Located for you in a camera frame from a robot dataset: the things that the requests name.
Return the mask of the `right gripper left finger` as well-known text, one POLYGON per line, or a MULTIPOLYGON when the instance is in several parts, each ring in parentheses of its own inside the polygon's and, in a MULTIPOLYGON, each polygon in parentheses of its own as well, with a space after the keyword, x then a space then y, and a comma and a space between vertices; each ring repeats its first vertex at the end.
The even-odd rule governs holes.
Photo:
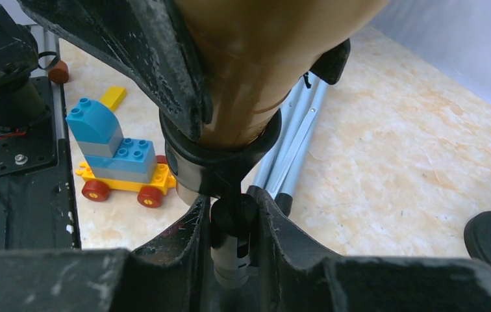
POLYGON ((0 311, 199 311, 209 206, 134 251, 0 251, 0 311))

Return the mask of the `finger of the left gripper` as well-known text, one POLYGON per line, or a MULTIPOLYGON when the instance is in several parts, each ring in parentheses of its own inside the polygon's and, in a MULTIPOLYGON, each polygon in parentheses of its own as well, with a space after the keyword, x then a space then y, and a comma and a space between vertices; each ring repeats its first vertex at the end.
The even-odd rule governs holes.
POLYGON ((328 85, 335 85, 344 72, 351 52, 351 41, 348 38, 341 44, 323 53, 311 66, 310 72, 328 85))
POLYGON ((212 102, 174 1, 20 1, 32 20, 124 74, 187 138, 200 139, 212 102))

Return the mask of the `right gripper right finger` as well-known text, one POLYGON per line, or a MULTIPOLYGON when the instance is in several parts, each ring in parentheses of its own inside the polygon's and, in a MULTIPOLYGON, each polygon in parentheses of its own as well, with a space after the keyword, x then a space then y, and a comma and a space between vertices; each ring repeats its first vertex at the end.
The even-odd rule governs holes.
POLYGON ((491 268, 466 258, 343 256, 257 194, 262 311, 491 311, 491 268))

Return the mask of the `gold toy microphone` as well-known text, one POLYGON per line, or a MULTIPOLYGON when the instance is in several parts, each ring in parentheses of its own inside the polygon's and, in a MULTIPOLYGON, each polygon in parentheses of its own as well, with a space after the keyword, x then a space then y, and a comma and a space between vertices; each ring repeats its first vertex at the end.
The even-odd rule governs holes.
POLYGON ((199 143, 236 150, 256 139, 315 62, 385 1, 177 1, 212 99, 199 143))

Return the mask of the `blue music stand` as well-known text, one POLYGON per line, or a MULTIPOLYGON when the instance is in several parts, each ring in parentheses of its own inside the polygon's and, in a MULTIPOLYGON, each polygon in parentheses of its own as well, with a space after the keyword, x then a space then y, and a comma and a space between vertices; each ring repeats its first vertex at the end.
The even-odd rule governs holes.
POLYGON ((248 189, 254 195, 263 189, 286 216, 290 215, 294 192, 304 165, 328 84, 307 73, 293 87, 281 107, 281 133, 258 165, 248 189))

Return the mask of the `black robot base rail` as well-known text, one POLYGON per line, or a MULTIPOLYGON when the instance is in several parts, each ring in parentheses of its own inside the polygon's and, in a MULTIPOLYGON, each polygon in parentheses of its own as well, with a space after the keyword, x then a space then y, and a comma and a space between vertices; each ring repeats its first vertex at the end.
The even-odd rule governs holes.
POLYGON ((49 117, 21 136, 0 134, 0 250, 80 248, 64 90, 31 82, 49 117))

